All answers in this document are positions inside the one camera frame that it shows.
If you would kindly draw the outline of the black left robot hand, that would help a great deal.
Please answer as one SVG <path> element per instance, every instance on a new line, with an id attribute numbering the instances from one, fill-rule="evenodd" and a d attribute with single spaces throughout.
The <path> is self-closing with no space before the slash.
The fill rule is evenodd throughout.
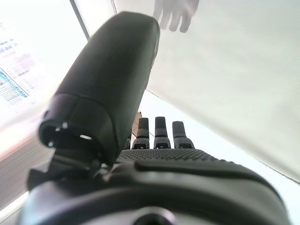
<path id="1" fill-rule="evenodd" d="M 52 97 L 38 129 L 55 150 L 30 170 L 19 225 L 288 225 L 275 188 L 241 165 L 198 150 L 184 124 L 136 111 L 158 51 L 160 29 L 122 12 L 88 41 Z"/>

